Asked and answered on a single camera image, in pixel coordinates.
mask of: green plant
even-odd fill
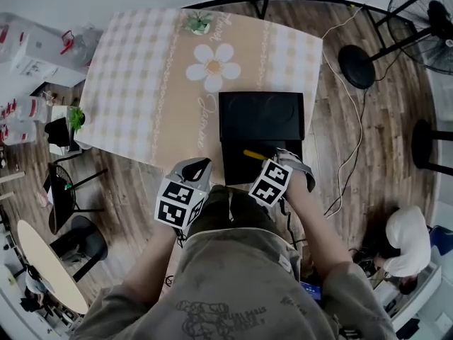
[[[85,115],[79,107],[74,107],[69,109],[68,119],[69,124],[73,127],[74,131],[77,132],[85,122]]]
[[[206,25],[212,20],[212,14],[203,14],[200,11],[192,11],[187,17],[187,30],[204,32]]]

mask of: white flower print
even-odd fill
[[[191,81],[206,78],[205,89],[208,92],[218,92],[223,86],[223,78],[236,79],[241,74],[241,67],[237,63],[229,62],[233,57],[234,49],[230,44],[221,44],[215,55],[206,44],[198,45],[193,51],[200,63],[192,64],[185,71]]]

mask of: checkered tablecloth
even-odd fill
[[[219,91],[304,94],[308,129],[322,40],[283,25],[210,12],[208,34],[185,29],[189,11],[116,13],[94,55],[76,140],[171,170],[209,157],[222,176]]]

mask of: gray t-shirt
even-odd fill
[[[173,285],[151,309],[121,285],[98,296],[72,339],[395,339],[362,269],[344,263],[323,283],[322,308],[299,284],[299,254],[277,235],[201,232]]]

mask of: gray glove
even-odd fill
[[[306,187],[308,191],[311,192],[314,189],[316,182],[314,180],[310,166],[304,164],[304,162],[302,162],[302,159],[296,154],[293,154],[292,152],[285,149],[277,149],[276,161],[280,165],[288,165],[295,170],[303,171],[306,175]]]

